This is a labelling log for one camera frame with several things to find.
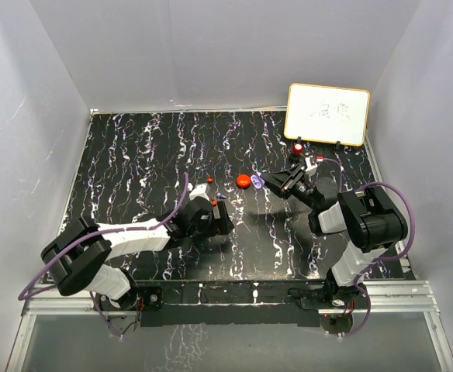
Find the purple earbud charging case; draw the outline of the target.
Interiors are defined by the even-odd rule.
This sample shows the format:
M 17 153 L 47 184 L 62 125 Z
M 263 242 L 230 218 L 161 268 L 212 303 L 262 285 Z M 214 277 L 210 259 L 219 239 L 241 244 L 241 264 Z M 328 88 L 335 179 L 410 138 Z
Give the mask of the purple earbud charging case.
M 265 181 L 260 177 L 259 174 L 251 175 L 251 183 L 256 190 L 260 190 L 265 186 Z

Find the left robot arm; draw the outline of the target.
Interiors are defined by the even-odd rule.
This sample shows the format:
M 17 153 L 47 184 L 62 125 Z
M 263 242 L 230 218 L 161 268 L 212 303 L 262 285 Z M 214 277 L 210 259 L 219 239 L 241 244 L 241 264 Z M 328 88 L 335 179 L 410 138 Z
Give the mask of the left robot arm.
M 70 222 L 40 254 L 62 296 L 90 291 L 118 308 L 131 310 L 140 290 L 130 272 L 109 266 L 115 257 L 161 252 L 189 239 L 225 236 L 233 231 L 226 203 L 196 197 L 165 215 L 120 225 L 103 225 L 91 217 Z

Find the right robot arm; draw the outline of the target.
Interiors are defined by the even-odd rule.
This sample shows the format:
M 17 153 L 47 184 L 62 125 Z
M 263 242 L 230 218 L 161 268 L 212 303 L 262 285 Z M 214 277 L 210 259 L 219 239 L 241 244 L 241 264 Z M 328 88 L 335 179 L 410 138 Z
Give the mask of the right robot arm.
M 301 308 L 316 302 L 340 308 L 363 294 L 362 276 L 391 247 L 407 238 L 410 226 L 380 186 L 339 190 L 328 177 L 311 181 L 303 165 L 262 173 L 265 187 L 279 198 L 297 198 L 311 209 L 309 228 L 317 236 L 346 232 L 350 238 L 340 259 L 318 289 L 289 289 Z

